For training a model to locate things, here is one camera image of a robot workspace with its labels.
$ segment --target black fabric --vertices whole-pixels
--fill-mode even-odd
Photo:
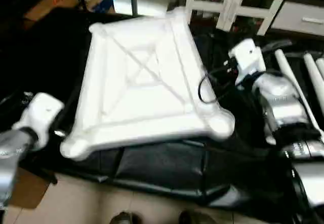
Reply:
[[[197,200],[202,195],[204,160],[199,138],[128,147],[114,182]]]
[[[37,23],[23,39],[12,44],[11,49],[0,54],[3,72],[0,82],[8,85],[6,94],[17,89],[46,92],[65,103],[65,109],[51,127],[50,142],[41,151],[29,154],[26,159],[29,166],[34,164],[106,184],[189,199],[204,206],[238,210],[263,220],[286,223],[288,217],[280,205],[285,191],[280,176],[285,169],[269,158],[273,148],[264,139],[262,109],[249,92],[235,87],[221,91],[213,84],[221,106],[235,116],[235,131],[225,141],[204,137],[170,140],[98,151],[80,162],[61,156],[62,139],[55,136],[53,130],[62,129],[68,133],[73,125],[91,42],[89,25],[127,18],[58,8]],[[249,37],[248,34],[232,35],[203,27],[191,29],[209,71],[221,66],[227,51]],[[277,38],[254,39],[262,46]],[[313,49],[321,49],[319,43],[314,44]],[[305,51],[310,45],[304,41],[289,49]],[[276,68],[271,53],[265,60],[268,67]],[[301,61],[289,60],[316,119],[323,126],[312,86],[307,84],[309,78],[304,79],[306,74]],[[11,120],[19,119],[19,114],[15,115],[17,118]]]

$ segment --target cardboard box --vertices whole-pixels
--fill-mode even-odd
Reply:
[[[19,168],[9,204],[26,209],[35,209],[43,199],[49,185],[48,181]]]

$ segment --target wire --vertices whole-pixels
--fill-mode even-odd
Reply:
[[[204,77],[201,79],[199,85],[198,85],[198,97],[200,99],[201,102],[205,103],[205,104],[210,104],[210,103],[215,103],[216,101],[218,101],[218,98],[215,98],[214,100],[211,101],[205,101],[203,99],[203,97],[201,96],[201,87],[203,86],[203,82],[208,78],[211,81],[213,81],[215,84],[218,83],[218,80],[216,77],[213,76],[213,74],[219,73],[219,72],[224,72],[224,71],[228,71],[229,69],[231,69],[231,67],[228,65],[223,66],[221,68],[217,68],[217,69],[213,69],[211,72],[207,72]],[[228,86],[230,86],[232,83],[228,82],[223,86],[223,89],[227,88]]]

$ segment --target metal arm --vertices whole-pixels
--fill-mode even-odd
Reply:
[[[11,197],[19,161],[47,144],[48,130],[63,103],[38,93],[12,130],[0,134],[0,209]]]

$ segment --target styrofoam packaging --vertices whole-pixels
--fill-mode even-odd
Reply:
[[[82,160],[91,152],[209,135],[223,140],[234,116],[218,102],[202,103],[202,62],[183,9],[163,18],[90,26],[92,40],[75,122],[61,154]],[[205,100],[215,98],[206,80]]]

